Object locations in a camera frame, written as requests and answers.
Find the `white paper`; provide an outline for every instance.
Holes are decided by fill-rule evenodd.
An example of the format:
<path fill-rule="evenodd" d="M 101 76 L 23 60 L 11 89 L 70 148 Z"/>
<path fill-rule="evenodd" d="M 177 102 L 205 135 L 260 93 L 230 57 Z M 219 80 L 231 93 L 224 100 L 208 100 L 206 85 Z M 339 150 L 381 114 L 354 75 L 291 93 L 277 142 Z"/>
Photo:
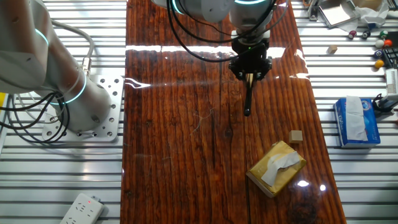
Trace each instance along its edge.
<path fill-rule="evenodd" d="M 280 154 L 277 154 L 269 159 L 267 172 L 261 177 L 261 180 L 263 180 L 270 186 L 273 186 L 275 183 L 278 169 L 286 168 L 300 162 L 300 158 L 297 152 L 291 152 L 289 154 L 286 154 L 284 157 L 281 157 L 280 159 L 275 161 L 275 159 L 279 156 Z"/>
<path fill-rule="evenodd" d="M 359 25 L 366 26 L 369 23 L 375 23 L 376 27 L 380 28 L 386 22 L 388 10 L 389 8 L 386 0 L 383 0 L 378 11 L 357 6 L 355 7 L 355 13 L 359 15 L 359 18 L 340 24 L 337 26 L 337 28 L 349 32 L 356 30 Z M 318 18 L 318 20 L 324 22 L 321 16 Z"/>
<path fill-rule="evenodd" d="M 375 23 L 378 28 L 386 22 L 388 10 L 387 0 L 383 0 L 379 6 L 379 11 L 377 12 L 370 8 L 355 7 L 355 11 L 361 15 L 361 18 L 359 19 L 361 22 L 366 24 Z"/>
<path fill-rule="evenodd" d="M 357 96 L 347 96 L 346 104 L 347 139 L 367 141 L 361 99 Z"/>

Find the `blue tissue box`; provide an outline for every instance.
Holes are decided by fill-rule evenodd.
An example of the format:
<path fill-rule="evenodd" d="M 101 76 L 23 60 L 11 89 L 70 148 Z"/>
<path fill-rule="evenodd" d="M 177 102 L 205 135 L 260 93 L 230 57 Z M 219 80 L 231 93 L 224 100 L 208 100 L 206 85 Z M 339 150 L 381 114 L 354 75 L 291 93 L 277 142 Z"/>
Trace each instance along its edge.
<path fill-rule="evenodd" d="M 361 98 L 365 130 L 368 137 L 367 141 L 348 140 L 346 125 L 346 98 L 338 100 L 334 105 L 335 115 L 338 125 L 338 134 L 341 147 L 373 147 L 380 144 L 380 134 L 377 128 L 376 117 L 374 115 L 372 100 Z"/>

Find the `yellow ball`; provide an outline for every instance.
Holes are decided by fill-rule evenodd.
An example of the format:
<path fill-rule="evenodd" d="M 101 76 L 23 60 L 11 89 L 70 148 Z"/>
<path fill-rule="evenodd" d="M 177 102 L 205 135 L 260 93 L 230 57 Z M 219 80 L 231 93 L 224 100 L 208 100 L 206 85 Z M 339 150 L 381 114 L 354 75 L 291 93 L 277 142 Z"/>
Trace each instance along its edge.
<path fill-rule="evenodd" d="M 381 68 L 381 67 L 383 67 L 383 65 L 384 65 L 384 62 L 382 60 L 377 60 L 376 63 L 374 64 L 374 66 L 376 68 Z"/>

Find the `bolt hole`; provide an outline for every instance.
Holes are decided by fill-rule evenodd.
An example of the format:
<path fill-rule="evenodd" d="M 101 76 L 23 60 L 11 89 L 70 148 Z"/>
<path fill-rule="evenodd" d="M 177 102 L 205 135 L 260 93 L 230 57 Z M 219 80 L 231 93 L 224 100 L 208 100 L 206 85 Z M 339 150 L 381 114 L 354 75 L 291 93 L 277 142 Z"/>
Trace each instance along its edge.
<path fill-rule="evenodd" d="M 19 17 L 15 17 L 15 18 L 12 20 L 12 23 L 17 23 L 17 22 L 19 22 Z"/>
<path fill-rule="evenodd" d="M 100 123 L 100 119 L 97 117 L 97 115 L 91 115 L 91 119 L 95 122 L 95 123 Z"/>

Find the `glossy varnished surface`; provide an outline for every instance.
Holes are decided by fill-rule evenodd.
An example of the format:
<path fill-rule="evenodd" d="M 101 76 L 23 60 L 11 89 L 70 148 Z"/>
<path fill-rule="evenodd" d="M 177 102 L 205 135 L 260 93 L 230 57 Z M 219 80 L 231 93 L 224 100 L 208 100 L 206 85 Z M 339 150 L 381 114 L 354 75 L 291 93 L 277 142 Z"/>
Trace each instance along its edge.
<path fill-rule="evenodd" d="M 219 27 L 232 28 L 227 20 Z M 184 40 L 206 57 L 232 54 Z M 248 118 L 228 64 L 187 54 L 165 9 L 128 2 L 127 49 L 121 223 L 345 223 L 291 9 L 271 32 L 273 69 L 256 83 Z M 303 131 L 293 148 L 307 166 L 267 198 L 245 172 L 293 129 Z"/>

